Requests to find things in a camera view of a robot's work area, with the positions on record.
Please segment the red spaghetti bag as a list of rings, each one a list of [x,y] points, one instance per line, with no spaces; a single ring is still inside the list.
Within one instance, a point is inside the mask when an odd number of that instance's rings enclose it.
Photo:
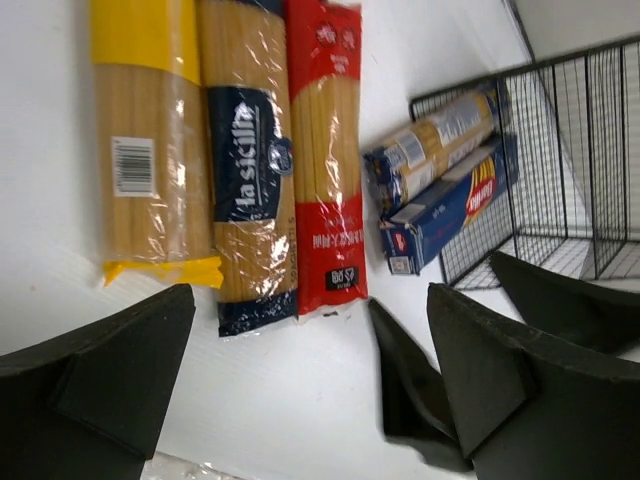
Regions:
[[[289,1],[286,34],[298,313],[307,316],[368,295],[359,154],[361,7]]]

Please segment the blue Barilla spaghetti box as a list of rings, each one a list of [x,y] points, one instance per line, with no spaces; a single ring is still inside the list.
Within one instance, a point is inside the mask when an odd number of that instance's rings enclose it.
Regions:
[[[518,179],[518,136],[493,135],[405,206],[381,218],[390,272],[419,275]]]

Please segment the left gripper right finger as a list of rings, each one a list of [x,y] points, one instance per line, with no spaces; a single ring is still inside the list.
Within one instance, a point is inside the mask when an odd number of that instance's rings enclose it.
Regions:
[[[638,478],[638,364],[444,284],[430,284],[427,315],[462,453],[478,478]]]

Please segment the blue clear pasta bag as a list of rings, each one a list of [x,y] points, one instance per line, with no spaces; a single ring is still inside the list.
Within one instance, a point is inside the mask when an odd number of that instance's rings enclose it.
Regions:
[[[504,81],[485,82],[365,152],[380,213],[406,205],[498,132],[509,120],[510,103]]]

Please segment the yellow spaghetti bag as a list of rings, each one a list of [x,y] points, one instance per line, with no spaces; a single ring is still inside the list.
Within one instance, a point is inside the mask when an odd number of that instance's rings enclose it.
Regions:
[[[105,281],[218,288],[192,1],[89,4]]]

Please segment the dark blue la sicilia spaghetti bag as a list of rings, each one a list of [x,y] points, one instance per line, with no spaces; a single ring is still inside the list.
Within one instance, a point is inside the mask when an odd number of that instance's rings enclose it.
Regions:
[[[222,337],[297,313],[294,155],[284,7],[196,4],[212,169],[213,239],[224,277]]]

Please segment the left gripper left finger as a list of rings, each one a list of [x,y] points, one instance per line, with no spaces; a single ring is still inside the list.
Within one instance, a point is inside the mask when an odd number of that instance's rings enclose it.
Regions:
[[[195,315],[188,284],[1,358],[4,479],[138,479]]]

